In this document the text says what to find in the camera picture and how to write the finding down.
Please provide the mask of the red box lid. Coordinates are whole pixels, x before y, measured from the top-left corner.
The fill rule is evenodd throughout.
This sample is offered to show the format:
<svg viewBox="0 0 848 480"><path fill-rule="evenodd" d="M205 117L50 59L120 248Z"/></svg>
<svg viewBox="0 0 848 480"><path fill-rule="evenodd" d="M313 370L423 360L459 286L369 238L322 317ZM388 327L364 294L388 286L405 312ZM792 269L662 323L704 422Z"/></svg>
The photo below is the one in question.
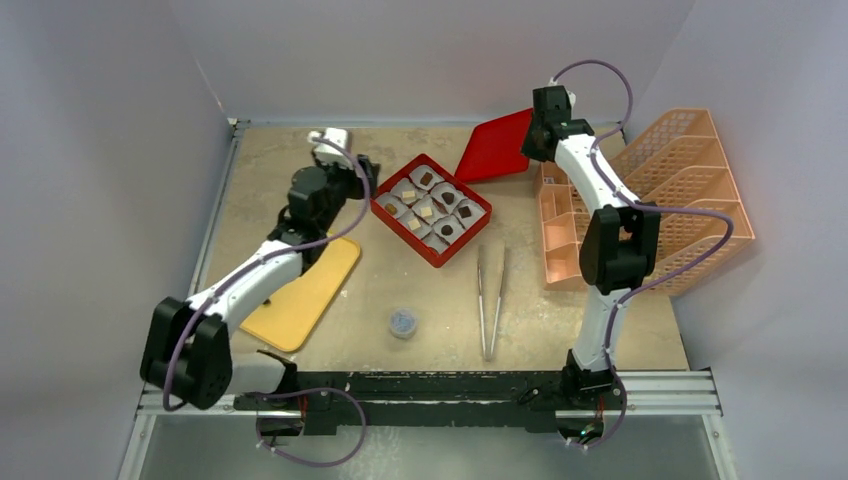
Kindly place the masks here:
<svg viewBox="0 0 848 480"><path fill-rule="evenodd" d="M529 159L521 153L521 147L532 112L532 109L525 109L477 125L454 176L469 184L525 172Z"/></svg>

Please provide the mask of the red compartment box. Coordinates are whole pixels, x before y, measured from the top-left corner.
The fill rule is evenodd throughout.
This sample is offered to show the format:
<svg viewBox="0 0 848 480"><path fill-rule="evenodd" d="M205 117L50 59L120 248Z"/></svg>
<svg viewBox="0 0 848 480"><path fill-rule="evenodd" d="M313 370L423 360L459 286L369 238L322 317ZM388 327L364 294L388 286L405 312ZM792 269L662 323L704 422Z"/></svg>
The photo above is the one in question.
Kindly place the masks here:
<svg viewBox="0 0 848 480"><path fill-rule="evenodd" d="M434 268L444 266L492 216L492 206L426 154L377 187L371 211Z"/></svg>

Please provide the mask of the metal tweezers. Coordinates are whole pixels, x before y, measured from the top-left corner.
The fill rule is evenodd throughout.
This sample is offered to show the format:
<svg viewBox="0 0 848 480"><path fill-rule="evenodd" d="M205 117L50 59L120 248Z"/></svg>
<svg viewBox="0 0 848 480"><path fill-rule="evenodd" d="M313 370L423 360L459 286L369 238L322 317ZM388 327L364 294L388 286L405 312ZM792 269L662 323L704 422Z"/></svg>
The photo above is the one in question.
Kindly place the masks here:
<svg viewBox="0 0 848 480"><path fill-rule="evenodd" d="M503 247L499 254L492 263L484 245L477 249L477 313L481 357L484 362L490 362L495 357L507 283L508 250Z"/></svg>

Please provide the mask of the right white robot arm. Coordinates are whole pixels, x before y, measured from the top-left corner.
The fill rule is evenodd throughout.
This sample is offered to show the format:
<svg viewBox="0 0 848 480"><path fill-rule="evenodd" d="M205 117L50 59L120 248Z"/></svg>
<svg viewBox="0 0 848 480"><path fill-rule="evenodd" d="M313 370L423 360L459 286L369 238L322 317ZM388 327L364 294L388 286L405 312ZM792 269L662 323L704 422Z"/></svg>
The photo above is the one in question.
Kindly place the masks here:
<svg viewBox="0 0 848 480"><path fill-rule="evenodd" d="M615 319L654 270L660 216L648 212L619 179L589 123L573 118L571 97L562 85L533 90L521 152L563 170L590 215L578 255L588 303L561 380L564 399L584 407L617 386Z"/></svg>

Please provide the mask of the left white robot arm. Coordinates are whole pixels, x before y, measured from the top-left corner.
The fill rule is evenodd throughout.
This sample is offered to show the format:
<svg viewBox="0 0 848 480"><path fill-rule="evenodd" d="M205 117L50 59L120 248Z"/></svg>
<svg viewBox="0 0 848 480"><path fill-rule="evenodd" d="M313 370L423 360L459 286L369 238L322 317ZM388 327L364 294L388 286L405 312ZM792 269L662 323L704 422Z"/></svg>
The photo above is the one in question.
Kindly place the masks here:
<svg viewBox="0 0 848 480"><path fill-rule="evenodd" d="M231 337L274 293L318 263L347 201L360 201L360 212L367 212L379 173L366 155L358 155L352 169L316 163L298 170L287 206L253 255L206 290L186 300L167 297L155 307L140 376L162 389L165 411L208 409L226 394L259 394L275 409L295 402L294 364L260 351L236 355Z"/></svg>

